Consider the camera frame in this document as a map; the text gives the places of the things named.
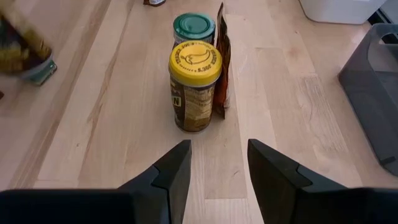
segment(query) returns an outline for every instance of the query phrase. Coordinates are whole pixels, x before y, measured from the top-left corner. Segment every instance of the kitchen counter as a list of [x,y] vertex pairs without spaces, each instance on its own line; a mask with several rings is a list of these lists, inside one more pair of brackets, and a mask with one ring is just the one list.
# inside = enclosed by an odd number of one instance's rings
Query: kitchen counter
[[262,223],[247,143],[256,138],[347,187],[397,187],[337,79],[369,29],[308,20],[298,0],[226,0],[231,108],[198,134],[174,124],[168,57],[184,12],[219,0],[16,0],[49,40],[42,87],[0,77],[0,189],[118,187],[192,140],[184,223]]

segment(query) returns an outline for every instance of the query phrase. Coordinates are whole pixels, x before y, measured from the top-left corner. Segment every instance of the blurry object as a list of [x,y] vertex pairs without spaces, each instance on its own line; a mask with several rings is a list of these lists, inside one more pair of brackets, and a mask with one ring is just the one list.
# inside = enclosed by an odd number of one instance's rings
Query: blurry object
[[41,85],[56,69],[52,49],[10,1],[1,1],[0,73]]
[[214,45],[216,23],[210,16],[201,13],[185,13],[175,18],[174,46],[188,40],[202,40]]
[[380,164],[398,176],[398,25],[375,24],[339,74],[340,83]]
[[161,6],[165,2],[166,0],[144,0],[145,5],[154,6],[154,7]]
[[398,1],[397,0],[387,0],[380,10],[387,17],[388,21],[393,24],[398,24]]
[[317,22],[363,24],[387,0],[300,0],[305,15]]
[[182,224],[191,156],[184,140],[118,189],[1,192],[0,223]]
[[264,223],[397,223],[396,189],[347,189],[257,139],[248,142],[248,162]]
[[220,78],[216,82],[216,88],[213,100],[213,109],[225,118],[225,109],[230,106],[229,102],[229,63],[231,61],[231,42],[227,33],[227,25],[223,17],[224,3],[221,3],[217,15],[218,37],[217,50],[223,58],[223,67]]

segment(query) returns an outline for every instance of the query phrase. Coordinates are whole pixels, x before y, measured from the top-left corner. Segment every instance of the snack bag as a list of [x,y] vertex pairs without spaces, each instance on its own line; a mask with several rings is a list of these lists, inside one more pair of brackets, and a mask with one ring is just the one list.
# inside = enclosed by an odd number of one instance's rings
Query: snack bag
[[0,73],[41,85],[57,69],[52,49],[12,2],[0,1]]
[[227,25],[223,17],[224,3],[221,3],[217,15],[218,37],[217,50],[221,53],[223,64],[221,75],[216,82],[213,109],[225,119],[225,109],[229,107],[228,69],[231,61],[231,42],[227,35]]

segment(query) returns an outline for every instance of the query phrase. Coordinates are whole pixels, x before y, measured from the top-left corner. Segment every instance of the label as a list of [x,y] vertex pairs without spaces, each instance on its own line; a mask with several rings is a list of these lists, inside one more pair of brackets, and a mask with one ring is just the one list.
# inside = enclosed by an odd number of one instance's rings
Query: label
[[170,87],[175,123],[189,132],[205,129],[211,120],[215,84],[195,88],[170,77]]
[[[214,44],[214,35],[211,35],[209,37],[206,37],[206,38],[200,39],[200,40],[213,45]],[[182,37],[179,37],[176,33],[174,33],[174,46],[173,46],[173,48],[176,47],[178,44],[181,44],[182,42],[186,42],[186,41],[189,41],[189,40],[188,39],[184,39]]]
[[[192,54],[190,47],[203,46],[199,54]],[[211,70],[217,60],[216,50],[203,42],[186,42],[174,55],[176,64],[185,72],[203,73]]]

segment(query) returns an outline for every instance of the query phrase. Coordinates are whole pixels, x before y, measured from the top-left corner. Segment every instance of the wood grain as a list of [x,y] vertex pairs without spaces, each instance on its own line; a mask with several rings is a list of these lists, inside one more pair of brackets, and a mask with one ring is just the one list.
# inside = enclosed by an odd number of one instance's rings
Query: wood grain
[[0,77],[0,190],[118,187],[192,140],[184,223],[263,223],[247,162],[257,138],[348,187],[397,187],[336,78],[369,29],[308,20],[298,0],[226,0],[231,108],[197,134],[174,124],[169,53],[184,12],[221,0],[16,0],[54,48],[37,88]]

